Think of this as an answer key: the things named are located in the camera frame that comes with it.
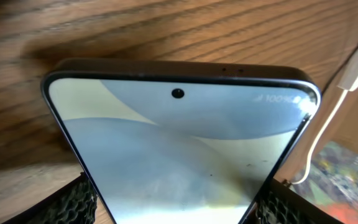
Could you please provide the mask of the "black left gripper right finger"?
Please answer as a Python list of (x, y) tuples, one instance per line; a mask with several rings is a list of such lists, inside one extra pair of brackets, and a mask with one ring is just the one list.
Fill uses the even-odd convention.
[(255, 223), (342, 224), (275, 179), (257, 201)]

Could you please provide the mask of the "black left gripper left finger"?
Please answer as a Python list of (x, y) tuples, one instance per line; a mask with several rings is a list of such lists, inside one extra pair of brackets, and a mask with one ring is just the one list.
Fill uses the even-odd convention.
[(79, 177), (3, 224), (93, 224), (97, 193), (89, 178)]

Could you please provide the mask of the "Galaxy S24 smartphone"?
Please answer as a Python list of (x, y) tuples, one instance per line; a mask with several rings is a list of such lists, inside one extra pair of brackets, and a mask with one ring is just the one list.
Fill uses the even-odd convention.
[(114, 223), (244, 223), (321, 104), (271, 65), (71, 58), (40, 88)]

